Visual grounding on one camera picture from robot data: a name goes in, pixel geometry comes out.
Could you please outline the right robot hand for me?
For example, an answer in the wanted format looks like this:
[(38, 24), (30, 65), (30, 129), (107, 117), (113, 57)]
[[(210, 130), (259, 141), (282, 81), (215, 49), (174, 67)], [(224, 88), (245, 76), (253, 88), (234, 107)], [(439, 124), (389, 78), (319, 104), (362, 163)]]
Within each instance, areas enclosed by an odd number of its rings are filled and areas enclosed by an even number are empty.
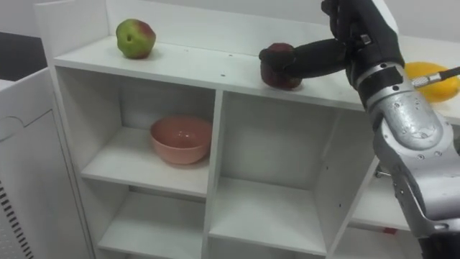
[(264, 83), (295, 88), (305, 78), (346, 71), (349, 83), (383, 63), (404, 66), (397, 30), (385, 17), (387, 7), (372, 0), (323, 0), (333, 37), (293, 47), (273, 43), (259, 52)]

